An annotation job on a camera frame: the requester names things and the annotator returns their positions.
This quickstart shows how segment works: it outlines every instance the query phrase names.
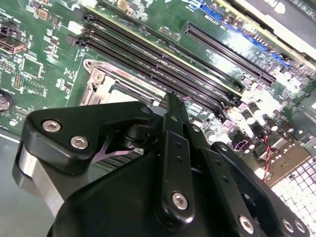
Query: green circuit board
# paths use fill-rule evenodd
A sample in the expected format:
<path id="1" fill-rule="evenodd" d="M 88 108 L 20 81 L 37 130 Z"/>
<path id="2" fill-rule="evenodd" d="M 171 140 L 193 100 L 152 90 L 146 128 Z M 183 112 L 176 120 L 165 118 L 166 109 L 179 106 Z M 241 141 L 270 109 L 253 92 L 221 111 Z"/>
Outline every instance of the green circuit board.
<path id="1" fill-rule="evenodd" d="M 80 20 L 73 15 L 74 8 L 84 8 L 81 6 L 80 0 L 0 0 L 0 2 L 0 22 L 14 21 L 17 23 L 20 27 L 20 33 L 15 37 L 26 45 L 26 51 L 16 54 L 9 55 L 0 51 L 0 89 L 10 93 L 15 99 L 14 108 L 0 114 L 0 127 L 12 133 L 20 134 L 26 115 L 33 110 L 78 106 L 89 78 L 89 73 L 82 62 L 84 59 L 106 62 L 107 57 L 91 49 L 70 46 L 65 42 L 66 35 L 73 34 L 69 27 L 70 22 L 81 24 Z M 34 3 L 41 5 L 40 11 L 34 7 Z M 113 1 L 108 2 L 108 4 L 116 7 L 118 3 Z M 139 36 L 164 48 L 163 42 L 139 28 L 129 26 L 108 9 L 99 5 L 86 7 L 111 18 Z M 137 1 L 137 9 L 140 7 L 147 17 L 142 21 L 139 15 L 136 17 L 137 20 L 142 21 L 162 35 L 164 31 L 161 29 L 168 29 L 169 32 L 177 35 L 177 37 L 173 35 L 170 38 L 176 44 L 190 50 L 236 80 L 242 81 L 245 73 L 225 62 L 223 58 L 209 53 L 205 47 L 183 35 L 183 28 L 187 21 L 198 24 L 237 53 L 242 54 L 270 73 L 280 67 L 278 62 L 260 53 L 246 39 L 205 17 L 203 12 L 191 12 L 186 8 L 184 2 L 174 0 L 166 4 L 163 1 L 151 1 L 149 4 L 147 1 L 139 0 Z M 221 6 L 218 6 L 217 9 L 223 14 L 226 12 Z M 281 48 L 272 42 L 268 43 L 277 52 L 283 53 Z M 170 53 L 181 57 L 177 52 Z M 284 80 L 275 82 L 270 89 L 267 89 L 280 103 L 288 95 L 299 100 L 306 91 L 315 86 L 312 80 L 315 78 L 313 70 L 305 65 L 300 65 L 295 59 L 292 60 L 292 65 L 291 73 L 295 81 L 293 87 L 296 88 L 294 92 L 283 85 Z M 287 106 L 292 106 L 291 101 L 284 103 L 282 108 L 286 110 Z M 206 115 L 202 112 L 203 110 L 201 110 L 201 118 Z"/>

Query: motherboard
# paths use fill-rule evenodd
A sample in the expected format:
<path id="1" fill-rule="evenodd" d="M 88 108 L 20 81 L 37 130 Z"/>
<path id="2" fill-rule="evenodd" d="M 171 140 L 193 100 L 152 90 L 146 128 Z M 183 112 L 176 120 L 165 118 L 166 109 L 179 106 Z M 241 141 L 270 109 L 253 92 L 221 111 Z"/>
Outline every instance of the motherboard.
<path id="1" fill-rule="evenodd" d="M 315 88 L 316 61 L 233 4 L 0 2 L 1 129 L 20 135 L 31 111 L 101 103 L 141 101 L 163 114 L 172 92 L 210 144 L 253 154 L 266 171 L 297 144 L 292 114 Z"/>

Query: ram slot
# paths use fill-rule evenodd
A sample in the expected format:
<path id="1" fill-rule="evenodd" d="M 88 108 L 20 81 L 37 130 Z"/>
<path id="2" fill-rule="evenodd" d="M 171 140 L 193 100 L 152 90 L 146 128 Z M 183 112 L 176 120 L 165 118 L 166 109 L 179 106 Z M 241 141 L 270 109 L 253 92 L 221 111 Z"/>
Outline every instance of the ram slot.
<path id="1" fill-rule="evenodd" d="M 225 58 L 229 62 L 233 63 L 236 67 L 241 68 L 251 77 L 261 81 L 262 83 L 271 86 L 276 78 L 259 68 L 241 55 L 236 54 L 234 51 L 229 49 L 226 45 L 219 42 L 217 39 L 212 37 L 209 33 L 194 25 L 192 22 L 186 24 L 184 33 L 186 36 L 192 38 L 194 41 L 205 46 L 210 51 L 218 54 Z"/>
<path id="2" fill-rule="evenodd" d="M 101 31 L 90 31 L 89 35 L 92 39 L 98 39 L 103 41 L 106 44 L 112 45 L 120 50 L 123 50 L 124 52 L 129 53 L 132 57 L 135 57 L 137 60 L 139 58 L 142 58 L 142 60 L 146 60 L 146 63 L 150 65 L 151 67 L 156 67 L 163 71 L 164 73 L 167 73 L 169 76 L 172 76 L 173 78 L 177 78 L 181 81 L 181 83 L 189 86 L 190 88 L 199 91 L 201 94 L 209 97 L 215 104 L 219 103 L 225 103 L 229 105 L 229 101 L 226 98 L 226 95 L 224 93 L 221 94 L 221 96 L 218 96 L 219 91 L 214 90 L 211 85 L 208 85 L 208 87 L 203 87 L 197 83 L 198 79 L 195 79 L 194 75 L 191 74 L 183 74 L 182 70 L 173 65 L 171 62 L 166 60 L 159 60 L 158 58 L 154 57 L 152 55 L 152 51 L 146 51 L 146 53 L 139 51 L 133 47 L 130 47 L 129 44 L 126 44 L 117 38 Z"/>
<path id="3" fill-rule="evenodd" d="M 166 66 L 164 63 L 152 59 L 150 56 L 140 53 L 139 51 L 135 50 L 134 48 L 130 47 L 130 45 L 117 40 L 113 37 L 110 37 L 106 34 L 94 34 L 91 33 L 90 37 L 103 44 L 104 46 L 110 46 L 112 49 L 113 47 L 116 48 L 114 51 L 121 51 L 124 52 L 129 57 L 134 58 L 134 60 L 140 64 L 145 65 L 148 68 L 155 68 L 157 72 L 159 72 L 161 75 L 164 75 L 165 77 L 169 77 L 172 80 L 176 81 L 177 84 L 182 84 L 182 86 L 186 86 L 199 94 L 203 95 L 204 97 L 208 98 L 210 102 L 212 102 L 214 105 L 216 104 L 228 104 L 228 101 L 225 101 L 225 99 L 220 98 L 212 92 L 202 88 L 198 84 L 195 84 L 191 78 L 181 75 L 180 73 L 170 69 L 168 66 Z"/>
<path id="4" fill-rule="evenodd" d="M 157 39 L 165 42 L 166 46 L 169 47 L 171 50 L 177 51 L 179 54 L 181 54 L 183 57 L 189 59 L 194 64 L 201 66 L 203 68 L 203 70 L 209 74 L 209 77 L 207 77 L 205 74 L 203 75 L 203 73 L 200 73 L 198 70 L 193 70 L 192 67 L 188 67 L 187 65 L 182 63 L 182 65 L 187 68 L 187 71 L 190 71 L 192 74 L 199 74 L 199 76 L 200 77 L 203 76 L 205 78 L 205 80 L 208 81 L 208 83 L 212 83 L 214 86 L 216 85 L 217 87 L 221 88 L 221 90 L 225 90 L 225 91 L 229 91 L 230 93 L 233 93 L 234 96 L 239 97 L 239 99 L 241 98 L 241 94 L 237 91 L 242 91 L 244 87 L 237 80 L 232 78 L 231 76 L 225 74 L 224 72 L 220 71 L 219 69 L 217 69 L 215 67 L 212 67 L 206 61 L 203 61 L 199 57 L 193 55 L 191 52 L 189 52 L 186 49 L 182 48 L 181 46 L 173 43 L 172 41 L 170 41 L 166 37 L 162 36 L 158 32 L 156 32 L 153 29 L 149 28 L 148 26 L 144 25 L 143 23 L 138 22 L 137 20 L 128 17 L 126 14 L 124 14 L 120 10 L 108 5 L 105 2 L 100 2 L 99 4 L 101 4 L 105 8 L 108 8 L 109 10 L 113 11 L 115 14 L 124 18 L 125 20 L 127 20 L 131 24 L 133 24 L 137 27 L 142 27 L 142 29 L 146 30 L 151 35 L 157 37 Z M 161 55 L 163 55 L 163 57 L 168 57 L 169 60 L 174 60 L 174 63 L 177 61 L 175 56 L 169 57 L 168 54 L 159 50 L 158 47 L 153 47 L 151 44 L 147 43 L 145 40 L 142 40 L 140 37 L 136 36 L 135 34 L 118 27 L 117 24 L 114 24 L 113 22 L 109 21 L 105 17 L 98 15 L 96 12 L 92 12 L 89 9 L 86 9 L 86 13 L 78 12 L 79 11 L 78 9 L 76 11 L 77 12 L 75 12 L 75 15 L 77 17 L 85 20 L 86 22 L 88 22 L 96 27 L 101 26 L 101 28 L 103 28 L 103 29 L 111 28 L 111 30 L 113 30 L 113 28 L 115 28 L 115 31 L 120 31 L 120 34 L 124 34 L 126 37 L 133 37 L 134 40 L 137 40 L 137 41 L 142 41 L 142 44 L 145 44 L 146 47 L 150 46 L 152 48 L 155 48 L 156 50 L 159 51 L 159 53 Z M 230 84 L 233 87 L 237 88 L 237 91 L 227 87 L 226 86 L 227 84 L 228 85 Z"/>
<path id="5" fill-rule="evenodd" d="M 127 57 L 125 54 L 121 54 L 100 42 L 96 42 L 88 38 L 75 38 L 71 35 L 66 37 L 66 42 L 71 45 L 88 47 L 98 51 L 101 54 L 106 55 L 110 60 L 113 60 L 124 67 L 132 69 L 135 73 L 140 74 L 147 82 L 153 82 L 155 85 L 161 85 L 166 88 L 166 91 L 175 92 L 179 96 L 189 96 L 193 101 L 211 111 L 217 111 L 219 109 L 219 106 L 214 105 L 213 101 L 211 101 L 208 97 L 205 97 L 199 94 L 197 91 L 183 86 L 183 84 L 179 83 L 174 78 L 161 73 L 159 70 L 157 70 L 157 68 L 151 68 L 141 61 L 136 62 L 135 60 Z"/>

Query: surface-mount component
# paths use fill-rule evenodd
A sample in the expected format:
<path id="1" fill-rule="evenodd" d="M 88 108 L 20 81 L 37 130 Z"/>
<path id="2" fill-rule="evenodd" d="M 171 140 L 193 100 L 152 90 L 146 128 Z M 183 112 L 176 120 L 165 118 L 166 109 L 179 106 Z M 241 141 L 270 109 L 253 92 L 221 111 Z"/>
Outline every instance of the surface-mount component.
<path id="1" fill-rule="evenodd" d="M 121 11 L 126 12 L 128 9 L 128 2 L 125 0 L 118 0 L 118 9 L 120 9 Z"/>
<path id="2" fill-rule="evenodd" d="M 45 9 L 39 8 L 38 9 L 38 16 L 40 19 L 47 21 L 49 18 L 49 12 L 46 11 Z"/>

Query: black clamp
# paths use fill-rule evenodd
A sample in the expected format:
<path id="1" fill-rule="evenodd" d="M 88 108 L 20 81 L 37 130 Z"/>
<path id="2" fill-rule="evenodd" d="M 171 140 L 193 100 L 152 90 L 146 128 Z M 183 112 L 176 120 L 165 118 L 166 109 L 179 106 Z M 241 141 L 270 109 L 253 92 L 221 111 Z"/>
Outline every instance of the black clamp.
<path id="1" fill-rule="evenodd" d="M 48 176 L 55 170 L 58 179 L 83 177 L 96 157 L 144 149 L 143 156 L 111 174 L 88 185 L 76 183 L 78 191 L 64 196 L 57 210 L 51 236 L 87 231 L 118 236 L 120 223 L 103 224 L 115 216 L 130 218 L 120 236 L 309 236 L 299 218 L 226 144 L 209 146 L 176 95 L 166 94 L 160 106 L 167 109 L 163 117 L 139 102 L 42 110 L 27 117 L 16 163 L 27 154 L 49 170 Z M 36 168 L 27 176 L 38 184 L 32 176 Z M 129 196 L 122 195 L 123 187 Z M 80 224 L 90 219 L 94 222 Z"/>

